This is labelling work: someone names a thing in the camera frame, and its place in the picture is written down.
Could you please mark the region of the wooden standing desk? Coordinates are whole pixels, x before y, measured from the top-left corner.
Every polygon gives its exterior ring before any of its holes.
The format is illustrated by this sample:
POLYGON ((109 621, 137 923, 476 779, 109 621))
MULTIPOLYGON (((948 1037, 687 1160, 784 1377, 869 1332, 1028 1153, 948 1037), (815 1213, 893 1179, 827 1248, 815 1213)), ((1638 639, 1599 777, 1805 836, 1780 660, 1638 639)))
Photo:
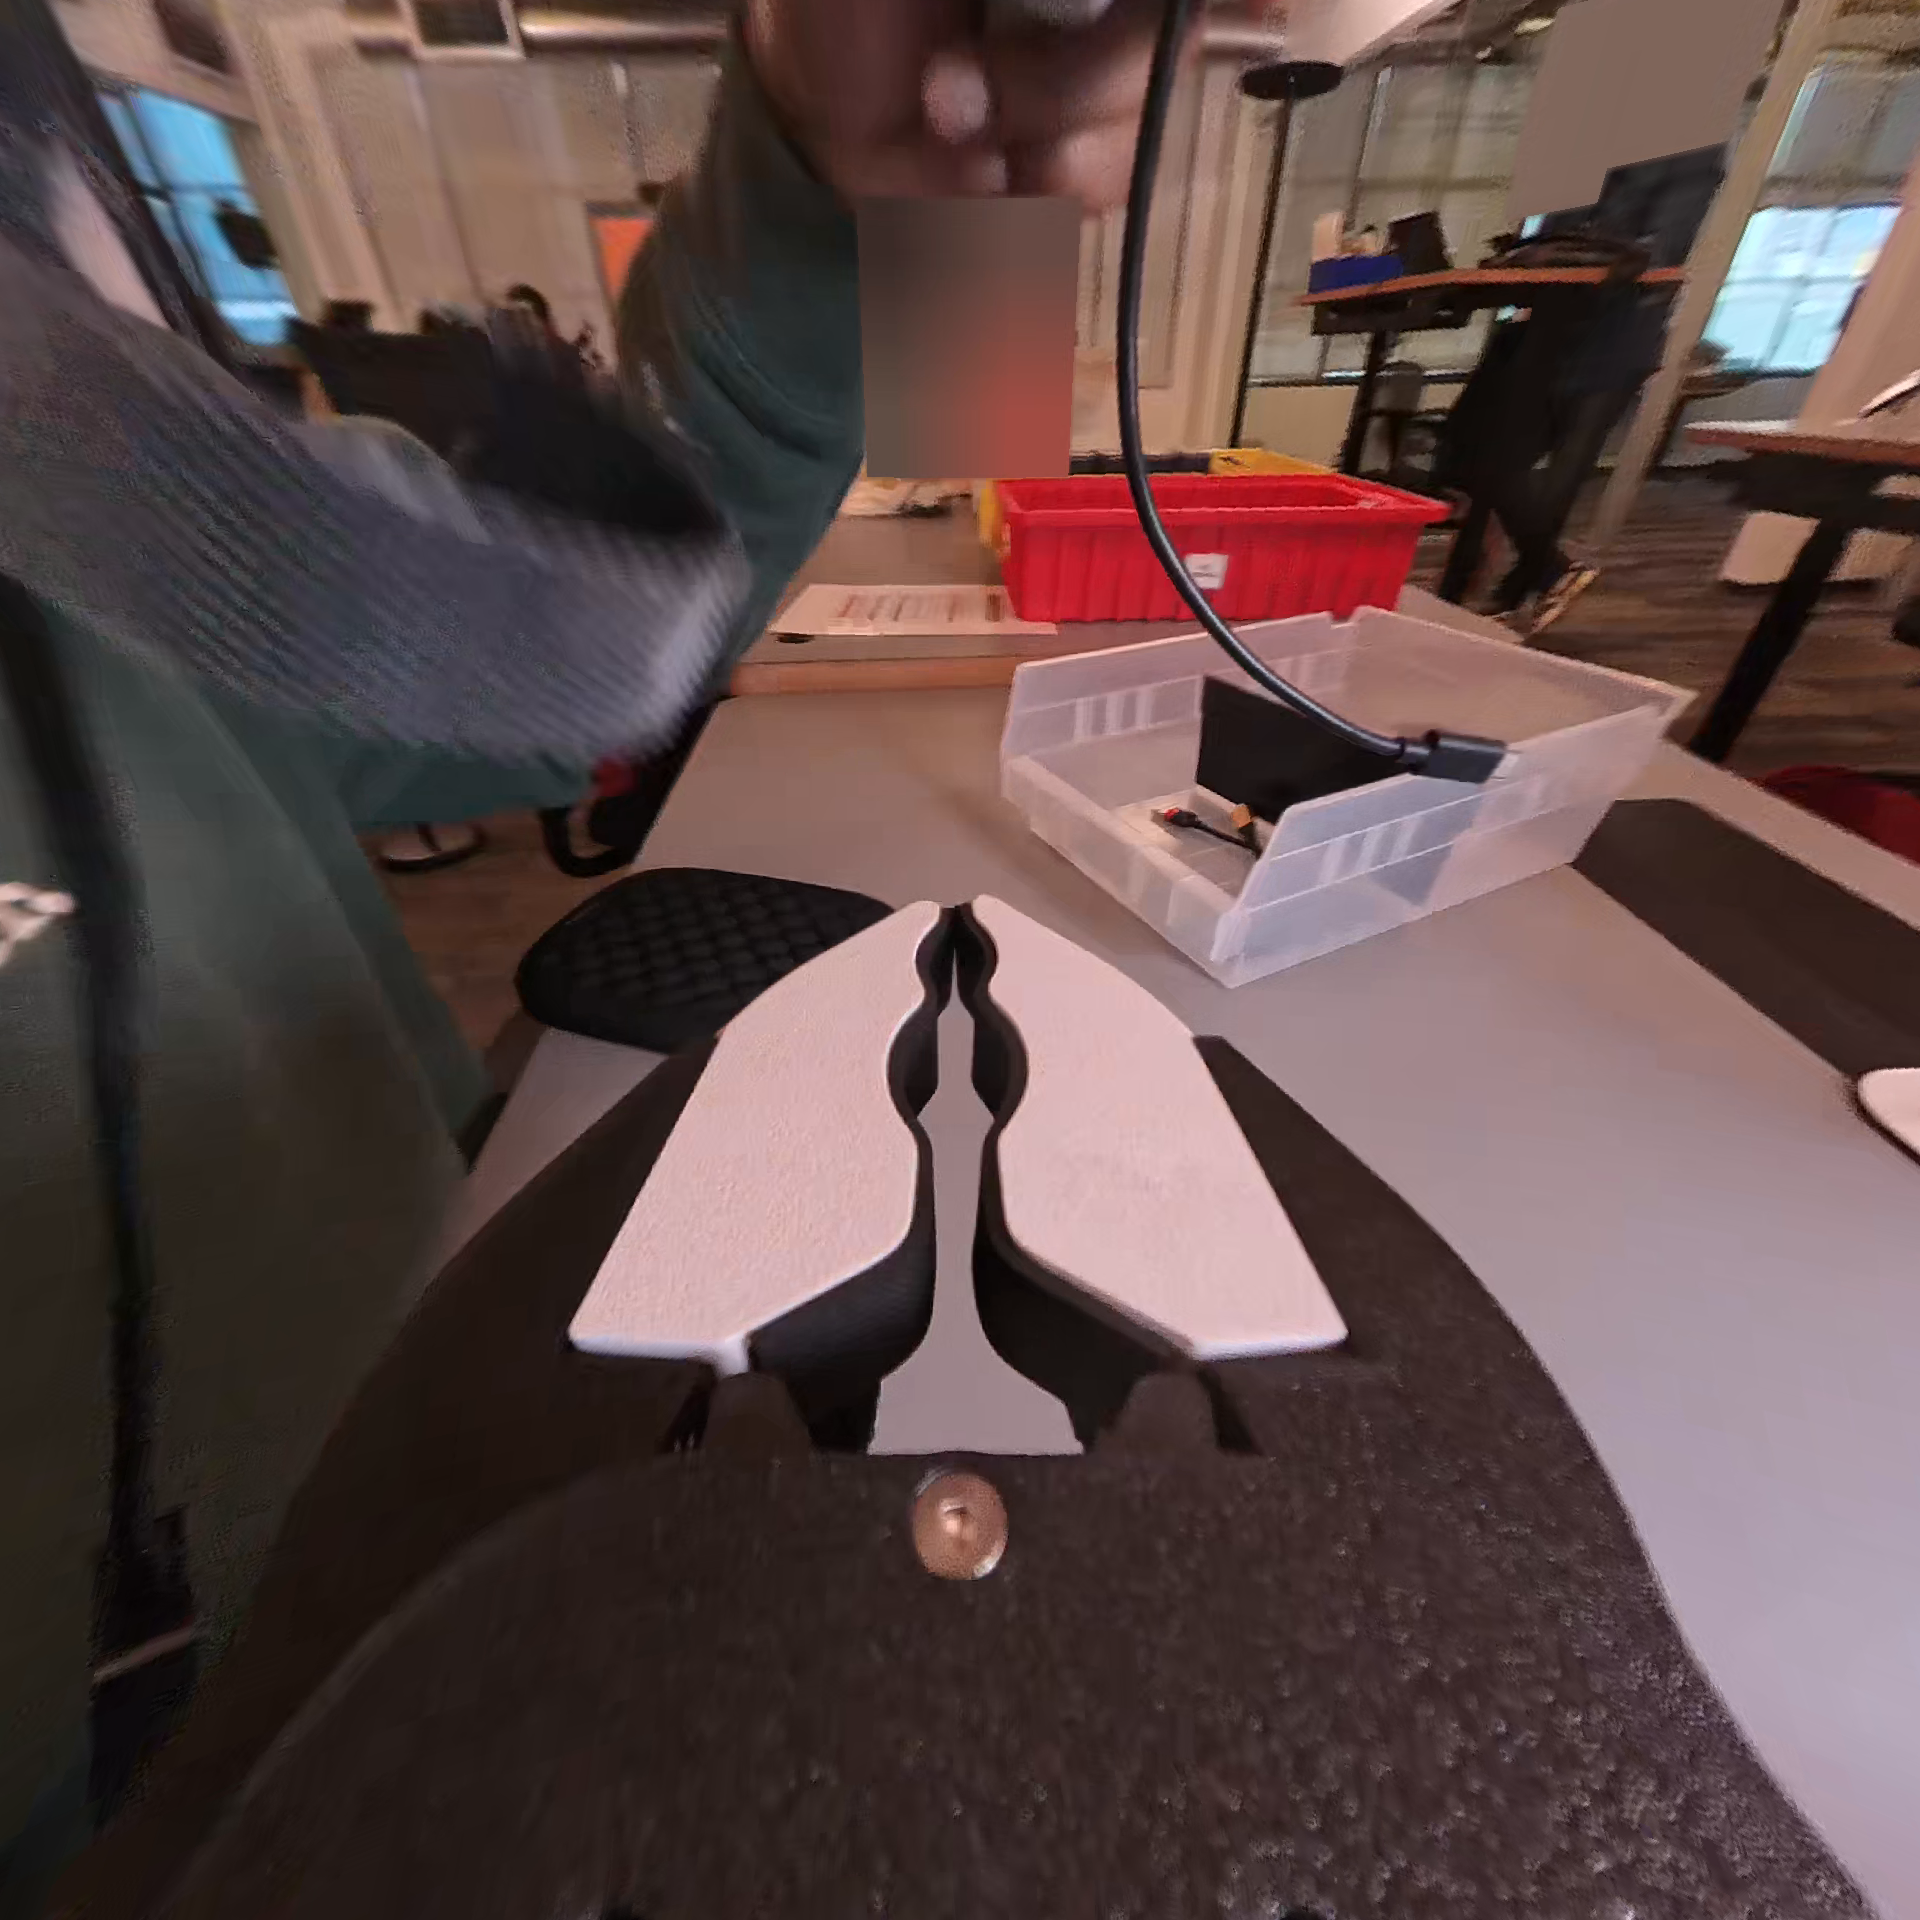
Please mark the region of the wooden standing desk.
POLYGON ((1361 287, 1328 287, 1297 297, 1297 309, 1314 312, 1316 338, 1361 338, 1359 391, 1351 399, 1336 474, 1361 467, 1361 445, 1376 421, 1376 389, 1388 346, 1404 335, 1466 331, 1475 312, 1529 312, 1547 326, 1569 326, 1595 300, 1622 282, 1602 264, 1552 264, 1552 270, 1448 270, 1448 274, 1402 274, 1361 287))

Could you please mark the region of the person's left hand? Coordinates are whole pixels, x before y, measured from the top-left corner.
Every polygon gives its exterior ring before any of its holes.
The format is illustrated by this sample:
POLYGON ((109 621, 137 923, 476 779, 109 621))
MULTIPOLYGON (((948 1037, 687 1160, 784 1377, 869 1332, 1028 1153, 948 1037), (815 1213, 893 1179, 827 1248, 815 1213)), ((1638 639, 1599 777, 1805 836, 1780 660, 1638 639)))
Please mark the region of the person's left hand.
POLYGON ((1126 200, 1166 4, 755 0, 742 57, 840 200, 1126 200))

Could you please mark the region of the person's left forearm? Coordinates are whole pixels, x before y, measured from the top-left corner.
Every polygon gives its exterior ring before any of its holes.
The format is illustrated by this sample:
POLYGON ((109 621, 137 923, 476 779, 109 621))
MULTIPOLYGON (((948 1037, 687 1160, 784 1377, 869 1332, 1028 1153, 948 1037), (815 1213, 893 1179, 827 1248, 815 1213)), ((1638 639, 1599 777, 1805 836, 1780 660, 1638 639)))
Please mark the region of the person's left forearm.
POLYGON ((851 205, 780 126, 742 25, 628 263, 616 366, 740 536, 749 646, 851 489, 864 411, 851 205))

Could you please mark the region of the wooden desk with black legs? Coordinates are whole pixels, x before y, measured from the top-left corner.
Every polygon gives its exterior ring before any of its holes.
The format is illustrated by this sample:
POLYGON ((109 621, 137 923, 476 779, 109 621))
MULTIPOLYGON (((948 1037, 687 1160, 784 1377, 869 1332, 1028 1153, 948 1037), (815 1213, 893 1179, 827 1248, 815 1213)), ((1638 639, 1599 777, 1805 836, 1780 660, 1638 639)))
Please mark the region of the wooden desk with black legs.
POLYGON ((1846 541, 1859 533, 1920 536, 1917 495, 1884 495, 1895 481, 1917 481, 1920 445, 1874 421, 1691 421, 1688 437, 1744 456, 1734 495, 1748 510, 1811 523, 1791 573, 1776 583, 1725 682, 1691 729, 1688 753, 1725 762, 1770 679, 1792 660, 1846 541))

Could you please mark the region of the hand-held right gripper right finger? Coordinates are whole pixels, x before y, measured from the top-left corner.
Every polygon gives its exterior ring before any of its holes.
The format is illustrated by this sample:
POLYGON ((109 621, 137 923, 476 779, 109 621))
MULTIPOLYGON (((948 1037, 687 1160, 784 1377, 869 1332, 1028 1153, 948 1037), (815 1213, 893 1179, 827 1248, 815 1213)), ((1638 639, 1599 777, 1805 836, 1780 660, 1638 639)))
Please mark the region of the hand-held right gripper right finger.
POLYGON ((977 1153, 976 1308, 1082 1449, 1154 1373, 1344 1340, 1204 1043, 1006 898, 957 908, 977 1153))

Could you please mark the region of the red plastic bin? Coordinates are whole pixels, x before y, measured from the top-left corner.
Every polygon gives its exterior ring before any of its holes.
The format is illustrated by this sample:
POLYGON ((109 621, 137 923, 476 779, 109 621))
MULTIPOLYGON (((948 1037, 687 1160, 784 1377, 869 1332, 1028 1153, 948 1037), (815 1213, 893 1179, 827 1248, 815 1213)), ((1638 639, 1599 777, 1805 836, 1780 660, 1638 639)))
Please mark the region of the red plastic bin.
MULTIPOLYGON (((1394 606, 1448 506, 1343 474, 1154 474, 1151 496, 1229 623, 1394 606)), ((1123 474, 997 487, 1001 583, 1023 621, 1186 621, 1123 474)))

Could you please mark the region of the yellow plastic bin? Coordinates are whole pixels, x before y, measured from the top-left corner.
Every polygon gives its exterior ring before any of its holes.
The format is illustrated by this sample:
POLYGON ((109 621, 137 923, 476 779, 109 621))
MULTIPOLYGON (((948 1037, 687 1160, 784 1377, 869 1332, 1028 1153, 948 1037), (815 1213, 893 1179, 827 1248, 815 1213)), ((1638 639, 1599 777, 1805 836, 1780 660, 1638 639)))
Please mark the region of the yellow plastic bin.
MULTIPOLYGON (((1275 506, 1285 495, 1334 475, 1325 463, 1271 447, 1166 451, 1144 456, 1144 474, 1170 526, 1191 523, 1196 514, 1275 506)), ((1093 523, 1104 526, 1113 514, 1129 510, 1126 463, 1117 451, 1082 451, 1066 458, 1066 474, 977 481, 976 536, 989 556, 1010 554, 1010 510, 1093 514, 1093 523)))

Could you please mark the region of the clear plastic bin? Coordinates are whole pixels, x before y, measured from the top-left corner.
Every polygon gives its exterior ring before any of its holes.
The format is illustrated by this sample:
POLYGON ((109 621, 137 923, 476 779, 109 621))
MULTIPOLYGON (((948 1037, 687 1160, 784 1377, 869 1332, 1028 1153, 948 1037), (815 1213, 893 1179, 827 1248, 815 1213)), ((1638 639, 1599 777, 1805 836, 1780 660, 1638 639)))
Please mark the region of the clear plastic bin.
POLYGON ((1198 777, 1204 682, 1247 693, 1212 639, 1180 634, 1018 667, 1001 792, 1049 851, 1220 986, 1569 865, 1691 693, 1434 614, 1429 596, 1404 592, 1395 614, 1314 614, 1244 639, 1285 682, 1359 724, 1506 743, 1484 786, 1395 772, 1314 799, 1261 826, 1261 851, 1170 826, 1170 807, 1231 822, 1229 790, 1198 777))

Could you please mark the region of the white printed sheet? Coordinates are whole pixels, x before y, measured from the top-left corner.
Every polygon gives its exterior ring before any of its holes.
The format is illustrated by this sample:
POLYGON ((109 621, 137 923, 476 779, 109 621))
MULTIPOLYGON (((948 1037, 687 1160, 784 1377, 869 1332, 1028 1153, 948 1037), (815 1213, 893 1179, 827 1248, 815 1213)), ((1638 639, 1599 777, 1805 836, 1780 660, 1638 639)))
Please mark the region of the white printed sheet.
POLYGON ((1049 621, 1018 615, 997 583, 847 585, 808 583, 768 623, 773 639, 1054 639, 1049 621))

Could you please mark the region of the black bin divider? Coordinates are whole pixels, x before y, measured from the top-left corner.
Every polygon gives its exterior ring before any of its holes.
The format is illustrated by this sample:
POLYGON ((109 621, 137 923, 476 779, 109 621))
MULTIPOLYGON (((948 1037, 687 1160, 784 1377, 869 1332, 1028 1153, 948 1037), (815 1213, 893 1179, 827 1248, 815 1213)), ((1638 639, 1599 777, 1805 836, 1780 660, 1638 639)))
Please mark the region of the black bin divider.
POLYGON ((1280 822, 1290 807, 1366 790, 1395 768, 1361 745, 1334 738, 1271 697, 1217 679, 1198 693, 1196 786, 1257 822, 1280 822))

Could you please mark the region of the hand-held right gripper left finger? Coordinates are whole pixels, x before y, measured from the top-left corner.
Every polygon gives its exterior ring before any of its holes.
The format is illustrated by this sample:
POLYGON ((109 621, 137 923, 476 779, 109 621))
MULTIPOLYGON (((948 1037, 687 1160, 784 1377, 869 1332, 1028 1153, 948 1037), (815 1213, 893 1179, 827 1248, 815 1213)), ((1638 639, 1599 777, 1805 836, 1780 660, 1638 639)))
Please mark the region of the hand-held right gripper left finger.
POLYGON ((684 1094, 570 1347, 768 1377, 808 1437, 864 1450, 934 1325, 948 910, 908 904, 755 994, 684 1094))

